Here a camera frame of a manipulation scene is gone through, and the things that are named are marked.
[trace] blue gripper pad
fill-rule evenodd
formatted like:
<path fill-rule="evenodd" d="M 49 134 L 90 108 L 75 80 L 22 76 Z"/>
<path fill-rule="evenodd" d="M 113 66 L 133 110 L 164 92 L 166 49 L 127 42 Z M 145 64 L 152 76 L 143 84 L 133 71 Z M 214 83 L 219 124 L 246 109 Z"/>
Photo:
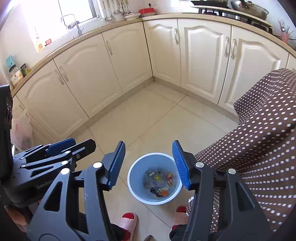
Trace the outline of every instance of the blue gripper pad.
<path fill-rule="evenodd" d="M 177 140 L 173 142 L 172 152 L 182 184 L 187 189 L 190 189 L 191 181 L 189 170 L 195 165 L 195 157 L 191 153 L 184 152 Z"/>
<path fill-rule="evenodd" d="M 68 138 L 66 140 L 50 145 L 46 153 L 48 156 L 56 156 L 61 154 L 61 151 L 66 150 L 75 145 L 76 141 L 73 138 Z"/>
<path fill-rule="evenodd" d="M 107 187 L 111 190 L 116 185 L 119 172 L 126 155 L 126 145 L 120 141 L 114 152 L 108 153 L 104 156 L 102 163 L 108 173 Z"/>

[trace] cabinet handle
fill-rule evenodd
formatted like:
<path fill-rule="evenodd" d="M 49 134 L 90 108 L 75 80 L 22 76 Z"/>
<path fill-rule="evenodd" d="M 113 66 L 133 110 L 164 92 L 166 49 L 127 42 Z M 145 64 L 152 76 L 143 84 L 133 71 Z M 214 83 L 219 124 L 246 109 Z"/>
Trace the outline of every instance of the cabinet handle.
<path fill-rule="evenodd" d="M 109 45 L 109 40 L 106 41 L 106 44 L 107 44 L 107 48 L 108 48 L 108 50 L 109 50 L 110 55 L 113 55 L 113 53 L 112 53 L 112 49 L 111 49 L 111 47 L 110 47 L 110 45 Z"/>
<path fill-rule="evenodd" d="M 66 76 L 66 74 L 65 74 L 65 72 L 64 72 L 64 70 L 63 70 L 63 67 L 60 66 L 59 69 L 60 69 L 60 71 L 61 71 L 63 77 L 65 78 L 65 80 L 66 80 L 67 82 L 69 82 L 69 79 L 68 79 L 68 77 Z"/>
<path fill-rule="evenodd" d="M 176 40 L 176 44 L 179 44 L 179 41 L 177 40 L 177 34 L 178 34 L 178 29 L 175 28 L 175 40 Z"/>
<path fill-rule="evenodd" d="M 55 73 L 57 74 L 57 77 L 59 78 L 60 82 L 62 83 L 62 85 L 64 84 L 64 81 L 61 78 L 61 75 L 59 75 L 58 71 L 55 70 Z"/>
<path fill-rule="evenodd" d="M 231 50 L 231 58 L 234 59 L 234 46 L 236 44 L 237 40 L 233 39 L 232 40 L 232 50 Z"/>
<path fill-rule="evenodd" d="M 225 57 L 228 57 L 228 52 L 227 52 L 228 42 L 229 42 L 229 37 L 227 36 L 225 40 L 225 54 L 224 54 Z"/>

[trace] red sock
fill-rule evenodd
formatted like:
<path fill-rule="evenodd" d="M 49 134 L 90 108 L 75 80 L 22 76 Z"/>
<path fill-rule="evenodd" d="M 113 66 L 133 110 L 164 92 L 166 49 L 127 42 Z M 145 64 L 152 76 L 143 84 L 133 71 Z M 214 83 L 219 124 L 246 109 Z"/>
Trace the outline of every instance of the red sock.
<path fill-rule="evenodd" d="M 132 213 L 126 213 L 122 216 L 123 218 L 129 218 L 129 219 L 134 219 L 135 216 Z M 122 241 L 127 241 L 131 237 L 131 233 L 127 230 L 124 230 L 124 238 Z"/>
<path fill-rule="evenodd" d="M 186 213 L 186 207 L 185 206 L 179 206 L 176 210 L 176 212 L 178 213 Z M 173 226 L 172 230 L 176 229 L 177 227 L 179 227 L 180 225 L 175 225 Z"/>

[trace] wall socket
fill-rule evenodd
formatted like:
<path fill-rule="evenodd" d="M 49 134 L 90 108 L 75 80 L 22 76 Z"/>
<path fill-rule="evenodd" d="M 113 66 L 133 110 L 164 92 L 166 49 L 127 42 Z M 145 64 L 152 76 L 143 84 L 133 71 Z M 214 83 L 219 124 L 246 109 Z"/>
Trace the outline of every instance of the wall socket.
<path fill-rule="evenodd" d="M 157 1 L 152 1 L 151 6 L 157 6 Z"/>

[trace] plate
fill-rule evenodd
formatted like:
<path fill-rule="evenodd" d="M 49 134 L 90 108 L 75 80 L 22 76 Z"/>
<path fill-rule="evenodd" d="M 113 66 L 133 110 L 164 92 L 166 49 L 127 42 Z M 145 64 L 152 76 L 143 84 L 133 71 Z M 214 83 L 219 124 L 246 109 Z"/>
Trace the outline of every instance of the plate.
<path fill-rule="evenodd" d="M 131 15 L 127 15 L 125 16 L 124 18 L 126 20 L 132 20 L 132 19 L 135 19 L 135 18 L 138 18 L 141 14 L 138 12 L 138 13 L 134 13 L 134 14 L 131 14 Z"/>
<path fill-rule="evenodd" d="M 149 16 L 153 16 L 153 15 L 155 15 L 156 14 L 156 12 L 148 12 L 148 13 L 143 13 L 142 15 L 141 15 L 141 17 L 143 18 L 143 17 L 149 17 Z"/>

